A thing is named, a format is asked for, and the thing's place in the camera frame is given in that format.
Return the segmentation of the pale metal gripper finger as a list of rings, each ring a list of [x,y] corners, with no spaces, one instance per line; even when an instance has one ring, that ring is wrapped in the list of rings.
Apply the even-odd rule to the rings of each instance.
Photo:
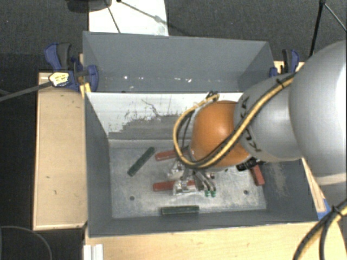
[[[177,180],[173,184],[172,194],[180,196],[196,191],[196,184],[194,180]]]
[[[183,172],[183,164],[179,161],[175,161],[167,173],[167,178],[169,180],[178,180],[183,175]]]

